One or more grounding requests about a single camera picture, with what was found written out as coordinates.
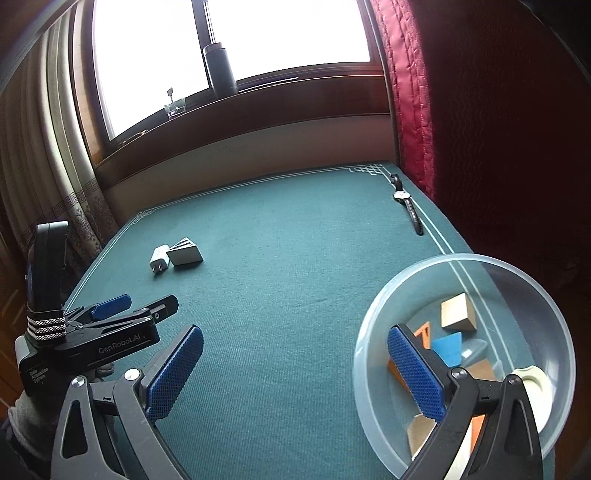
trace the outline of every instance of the watch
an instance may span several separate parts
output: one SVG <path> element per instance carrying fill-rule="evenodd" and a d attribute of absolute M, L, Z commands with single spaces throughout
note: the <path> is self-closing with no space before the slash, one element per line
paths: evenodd
<path fill-rule="evenodd" d="M 417 233 L 417 235 L 422 235 L 424 233 L 423 224 L 417 215 L 417 211 L 414 209 L 414 203 L 410 193 L 404 190 L 402 186 L 402 180 L 400 180 L 400 177 L 395 173 L 390 175 L 390 182 L 395 188 L 393 195 L 394 200 L 396 200 L 398 203 L 402 203 L 406 207 L 410 220 L 413 223 L 414 231 Z"/>

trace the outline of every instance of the bolt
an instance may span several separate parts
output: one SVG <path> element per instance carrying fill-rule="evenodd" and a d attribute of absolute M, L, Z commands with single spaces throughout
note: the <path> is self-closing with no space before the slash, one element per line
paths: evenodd
<path fill-rule="evenodd" d="M 468 373 L 463 368 L 454 368 L 452 370 L 452 377 L 457 378 L 458 380 L 466 378 L 467 375 Z"/>
<path fill-rule="evenodd" d="M 84 381 L 84 377 L 76 377 L 74 380 L 72 380 L 72 387 L 81 387 L 82 385 L 84 385 Z"/>
<path fill-rule="evenodd" d="M 139 370 L 137 368 L 130 368 L 127 372 L 124 373 L 124 377 L 126 380 L 137 380 L 139 378 Z"/>
<path fill-rule="evenodd" d="M 511 385 L 519 385 L 521 383 L 521 378 L 517 375 L 509 375 L 508 376 L 508 381 Z"/>

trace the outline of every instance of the plastic container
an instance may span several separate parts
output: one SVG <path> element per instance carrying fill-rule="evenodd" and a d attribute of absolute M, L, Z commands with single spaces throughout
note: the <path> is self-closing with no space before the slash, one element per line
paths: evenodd
<path fill-rule="evenodd" d="M 440 304 L 462 292 L 474 305 L 478 326 L 464 340 L 487 342 L 484 356 L 499 380 L 532 364 L 550 380 L 552 409 L 540 433 L 544 457 L 569 414 L 575 382 L 573 342 L 548 293 L 529 275 L 494 258 L 453 254 L 424 260 L 396 275 L 372 302 L 353 362 L 355 403 L 363 430 L 382 463 L 397 477 L 411 462 L 406 428 L 419 410 L 387 369 L 388 330 L 397 323 L 414 330 L 430 321 L 432 338 L 445 335 Z"/>

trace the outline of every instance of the watch face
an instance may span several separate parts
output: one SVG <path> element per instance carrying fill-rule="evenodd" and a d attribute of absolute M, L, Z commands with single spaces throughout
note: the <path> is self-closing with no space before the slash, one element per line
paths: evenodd
<path fill-rule="evenodd" d="M 410 193 L 399 190 L 398 192 L 394 192 L 394 198 L 397 200 L 406 200 L 410 198 Z"/>

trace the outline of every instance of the curtain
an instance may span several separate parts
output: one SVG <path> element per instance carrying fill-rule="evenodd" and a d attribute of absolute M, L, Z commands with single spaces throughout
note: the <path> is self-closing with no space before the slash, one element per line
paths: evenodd
<path fill-rule="evenodd" d="M 63 297 L 119 229 L 77 120 L 69 25 L 67 12 L 27 54 L 0 96 L 0 192 L 7 221 L 23 255 L 35 225 L 69 222 Z M 0 300 L 10 295 L 0 291 Z"/>

